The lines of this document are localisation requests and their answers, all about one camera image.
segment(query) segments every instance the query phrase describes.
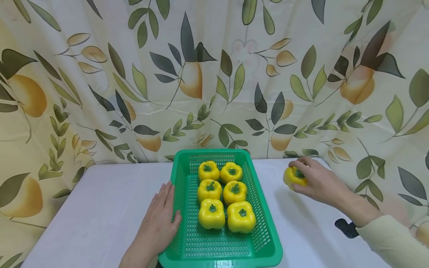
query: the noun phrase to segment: beige sleeve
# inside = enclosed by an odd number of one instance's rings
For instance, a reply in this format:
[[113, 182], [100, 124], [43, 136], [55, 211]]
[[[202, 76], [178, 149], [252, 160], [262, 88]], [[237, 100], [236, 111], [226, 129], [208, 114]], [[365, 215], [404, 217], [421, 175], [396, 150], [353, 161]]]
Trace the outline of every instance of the beige sleeve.
[[429, 267], [429, 249], [391, 216], [381, 216], [356, 230], [392, 268]]

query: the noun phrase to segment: white tablecloth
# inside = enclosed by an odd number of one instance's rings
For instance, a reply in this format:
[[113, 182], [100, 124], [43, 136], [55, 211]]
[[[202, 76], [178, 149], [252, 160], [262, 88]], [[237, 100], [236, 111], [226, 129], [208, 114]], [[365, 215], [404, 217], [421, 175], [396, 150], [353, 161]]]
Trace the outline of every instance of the white tablecloth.
[[[288, 189], [290, 161], [253, 161], [283, 246], [278, 267], [388, 268], [361, 237], [348, 239], [334, 226], [348, 220], [341, 212]], [[172, 163], [89, 168], [22, 268], [118, 268], [171, 170]]]

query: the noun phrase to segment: curtain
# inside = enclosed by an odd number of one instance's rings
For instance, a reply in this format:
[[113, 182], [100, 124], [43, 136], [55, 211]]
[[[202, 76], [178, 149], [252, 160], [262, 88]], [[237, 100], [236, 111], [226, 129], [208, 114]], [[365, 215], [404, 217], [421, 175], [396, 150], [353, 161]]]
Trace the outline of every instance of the curtain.
[[0, 265], [91, 165], [195, 148], [323, 157], [429, 246], [428, 6], [1, 0]]

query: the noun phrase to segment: printed fruit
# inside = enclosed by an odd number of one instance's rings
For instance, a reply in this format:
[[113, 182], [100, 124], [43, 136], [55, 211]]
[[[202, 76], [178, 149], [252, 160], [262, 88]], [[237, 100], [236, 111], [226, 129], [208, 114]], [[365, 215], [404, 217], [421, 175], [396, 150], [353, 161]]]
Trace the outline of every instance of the printed fruit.
[[182, 78], [179, 87], [185, 95], [202, 99], [202, 73], [198, 62], [188, 62], [183, 66], [179, 77]]
[[271, 135], [271, 146], [276, 151], [284, 151], [289, 145], [291, 138], [291, 135], [273, 133]]
[[38, 214], [43, 208], [42, 191], [39, 183], [27, 176], [21, 184], [16, 197], [0, 208], [6, 217], [26, 218]]
[[293, 102], [286, 99], [284, 101], [283, 114], [281, 114], [280, 120], [284, 120], [284, 119], [288, 118], [289, 115], [292, 113], [292, 110], [293, 110]]
[[9, 79], [9, 85], [27, 115], [40, 117], [43, 114], [46, 110], [46, 96], [36, 81], [27, 76], [14, 75]]
[[341, 86], [341, 96], [353, 104], [366, 100], [374, 90], [374, 70], [365, 66], [357, 67]]
[[134, 107], [129, 103], [128, 101], [124, 100], [125, 106], [127, 107], [127, 110], [130, 114], [131, 121], [134, 121], [136, 119], [136, 111], [134, 110]]
[[159, 136], [143, 135], [143, 138], [137, 138], [137, 141], [145, 149], [158, 152], [161, 147], [161, 138]]
[[416, 238], [429, 247], [429, 221], [420, 224], [416, 232]]

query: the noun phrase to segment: green plastic basket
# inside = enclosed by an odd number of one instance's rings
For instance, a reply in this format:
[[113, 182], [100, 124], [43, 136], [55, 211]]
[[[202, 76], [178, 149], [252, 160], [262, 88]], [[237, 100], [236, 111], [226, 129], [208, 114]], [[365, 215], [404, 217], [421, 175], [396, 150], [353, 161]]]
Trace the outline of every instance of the green plastic basket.
[[[227, 226], [221, 230], [205, 230], [198, 222], [198, 167], [208, 160], [215, 161], [219, 169], [226, 162], [235, 162], [243, 168], [247, 201], [257, 219], [250, 234], [234, 234]], [[248, 152], [231, 149], [179, 151], [174, 158], [171, 182], [176, 187], [174, 212], [180, 209], [183, 220], [171, 244], [159, 255], [163, 267], [254, 268], [280, 263], [283, 257], [280, 239]]]

